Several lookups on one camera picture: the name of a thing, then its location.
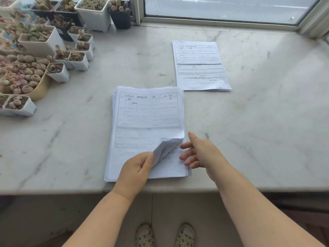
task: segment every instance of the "person's left hand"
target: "person's left hand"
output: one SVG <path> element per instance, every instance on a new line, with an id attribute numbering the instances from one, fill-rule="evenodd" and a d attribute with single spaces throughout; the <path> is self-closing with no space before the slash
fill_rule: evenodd
<path id="1" fill-rule="evenodd" d="M 112 191 L 132 202 L 145 186 L 154 159 L 152 152 L 143 152 L 128 159 Z"/>

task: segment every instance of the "hand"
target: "hand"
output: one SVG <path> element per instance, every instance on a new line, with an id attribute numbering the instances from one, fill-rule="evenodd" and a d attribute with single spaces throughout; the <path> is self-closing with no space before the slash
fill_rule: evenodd
<path id="1" fill-rule="evenodd" d="M 218 148 L 209 140 L 199 139 L 194 133 L 189 132 L 190 142 L 181 145 L 187 149 L 179 158 L 185 160 L 184 165 L 192 169 L 206 168 L 208 176 L 215 181 L 215 173 L 222 165 L 229 164 Z"/>
<path id="2" fill-rule="evenodd" d="M 154 159 L 152 152 L 143 152 L 128 159 L 112 191 L 133 202 L 146 184 Z"/>

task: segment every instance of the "window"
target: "window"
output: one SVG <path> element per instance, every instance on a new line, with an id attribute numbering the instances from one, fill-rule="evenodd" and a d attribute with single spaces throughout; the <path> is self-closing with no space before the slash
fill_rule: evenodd
<path id="1" fill-rule="evenodd" d="M 144 0 L 144 16 L 298 25 L 319 0 Z"/>

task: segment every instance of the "leopard print shoe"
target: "leopard print shoe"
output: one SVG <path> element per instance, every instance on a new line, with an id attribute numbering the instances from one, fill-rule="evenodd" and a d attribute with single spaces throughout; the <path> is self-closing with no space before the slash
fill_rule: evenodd
<path id="1" fill-rule="evenodd" d="M 175 247 L 194 247 L 195 233 L 191 225 L 183 224 L 178 231 Z"/>
<path id="2" fill-rule="evenodd" d="M 150 224 L 142 224 L 136 231 L 136 247 L 155 247 L 154 233 Z"/>

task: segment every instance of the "stack of paper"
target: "stack of paper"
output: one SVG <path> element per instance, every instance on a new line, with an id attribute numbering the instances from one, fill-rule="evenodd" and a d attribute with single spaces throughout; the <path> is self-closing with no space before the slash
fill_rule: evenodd
<path id="1" fill-rule="evenodd" d="M 172 41 L 172 48 L 181 90 L 232 89 L 215 41 Z"/>
<path id="2" fill-rule="evenodd" d="M 190 170 L 179 160 L 183 152 L 184 95 L 178 87 L 118 87 L 112 95 L 113 121 L 105 181 L 116 181 L 131 157 L 154 151 L 149 178 L 185 177 Z"/>

